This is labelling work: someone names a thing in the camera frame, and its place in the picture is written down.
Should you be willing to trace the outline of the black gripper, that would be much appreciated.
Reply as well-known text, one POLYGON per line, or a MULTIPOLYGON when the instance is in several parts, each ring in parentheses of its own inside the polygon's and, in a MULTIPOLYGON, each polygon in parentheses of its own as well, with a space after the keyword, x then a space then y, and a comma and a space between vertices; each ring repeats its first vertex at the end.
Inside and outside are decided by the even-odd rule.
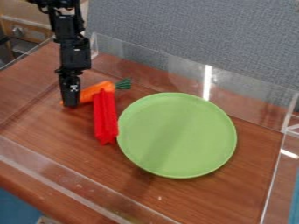
POLYGON ((81 11, 81 0, 27 0, 49 15, 54 42, 61 45, 59 75, 61 96, 66 107, 81 103, 81 78, 83 70, 91 69, 90 39, 81 11))

